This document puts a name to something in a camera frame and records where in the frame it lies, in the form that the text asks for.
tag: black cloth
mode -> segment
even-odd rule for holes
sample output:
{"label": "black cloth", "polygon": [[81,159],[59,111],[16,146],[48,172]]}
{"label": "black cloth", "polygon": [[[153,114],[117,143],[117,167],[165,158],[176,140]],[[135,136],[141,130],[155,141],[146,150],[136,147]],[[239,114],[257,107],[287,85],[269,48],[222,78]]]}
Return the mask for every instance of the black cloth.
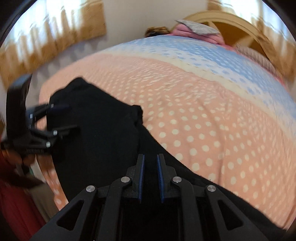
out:
{"label": "black cloth", "polygon": [[[72,109],[63,115],[47,116],[49,130],[71,124],[80,126],[79,133],[64,140],[61,148],[64,155],[60,150],[52,154],[57,175],[69,201],[88,185],[103,187],[124,176],[127,168],[136,164],[140,153],[145,155],[143,206],[148,209],[150,221],[156,220],[151,223],[161,220],[164,212],[157,181],[157,154],[163,153],[166,164],[174,167],[178,176],[192,184],[203,187],[213,184],[190,171],[150,135],[142,125],[139,106],[122,103],[82,78],[76,78],[57,91],[50,98],[50,103],[69,104]],[[260,211],[232,192],[220,186],[219,189],[269,240],[280,240],[284,235],[285,230],[275,226]]]}

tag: window curtain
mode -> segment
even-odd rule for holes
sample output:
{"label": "window curtain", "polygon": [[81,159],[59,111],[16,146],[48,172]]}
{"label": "window curtain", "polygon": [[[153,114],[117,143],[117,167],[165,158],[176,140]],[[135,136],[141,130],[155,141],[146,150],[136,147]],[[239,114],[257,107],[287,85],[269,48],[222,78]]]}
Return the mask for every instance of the window curtain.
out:
{"label": "window curtain", "polygon": [[106,33],[101,0],[37,0],[0,48],[4,87],[72,44]]}
{"label": "window curtain", "polygon": [[277,53],[278,58],[271,62],[286,80],[294,81],[296,41],[280,17],[262,0],[208,0],[208,10],[232,13],[255,25],[262,33],[259,41],[264,44],[267,37],[272,43],[268,50]]}

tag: metal screw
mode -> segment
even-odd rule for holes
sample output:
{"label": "metal screw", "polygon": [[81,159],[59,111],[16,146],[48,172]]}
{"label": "metal screw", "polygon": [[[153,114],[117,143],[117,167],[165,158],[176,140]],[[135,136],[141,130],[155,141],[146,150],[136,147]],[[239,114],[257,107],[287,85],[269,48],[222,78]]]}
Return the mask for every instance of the metal screw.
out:
{"label": "metal screw", "polygon": [[128,182],[130,181],[130,178],[129,178],[129,177],[122,177],[122,178],[121,178],[121,181],[122,181],[123,183],[128,183]]}
{"label": "metal screw", "polygon": [[92,185],[86,187],[87,192],[93,192],[96,188]]}
{"label": "metal screw", "polygon": [[180,183],[182,181],[181,177],[173,177],[173,182]]}
{"label": "metal screw", "polygon": [[214,191],[216,191],[216,187],[213,186],[213,185],[209,185],[209,186],[207,187],[207,189],[208,189],[208,191],[210,191],[210,192],[214,192]]}

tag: wooden headboard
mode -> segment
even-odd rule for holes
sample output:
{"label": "wooden headboard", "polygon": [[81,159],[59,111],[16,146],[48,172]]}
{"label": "wooden headboard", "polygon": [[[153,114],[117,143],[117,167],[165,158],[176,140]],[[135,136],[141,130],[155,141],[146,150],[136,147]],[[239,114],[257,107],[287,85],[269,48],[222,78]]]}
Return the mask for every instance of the wooden headboard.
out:
{"label": "wooden headboard", "polygon": [[204,11],[191,14],[184,19],[218,29],[227,45],[234,47],[236,44],[240,44],[250,47],[272,59],[269,57],[270,53],[266,50],[264,43],[258,38],[262,36],[262,33],[254,25],[236,15],[221,11]]}

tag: pink polka dot blanket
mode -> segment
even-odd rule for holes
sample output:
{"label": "pink polka dot blanket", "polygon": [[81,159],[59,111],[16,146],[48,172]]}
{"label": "pink polka dot blanket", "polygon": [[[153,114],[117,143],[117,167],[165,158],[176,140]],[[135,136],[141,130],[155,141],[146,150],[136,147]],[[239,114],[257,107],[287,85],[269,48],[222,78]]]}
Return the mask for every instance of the pink polka dot blanket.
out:
{"label": "pink polka dot blanket", "polygon": [[[280,227],[296,217],[296,104],[258,64],[223,47],[156,36],[87,56],[52,76],[40,103],[82,76],[140,105],[151,135],[193,172],[227,188]],[[45,122],[39,123],[44,128]],[[41,170],[67,203],[50,159]]]}

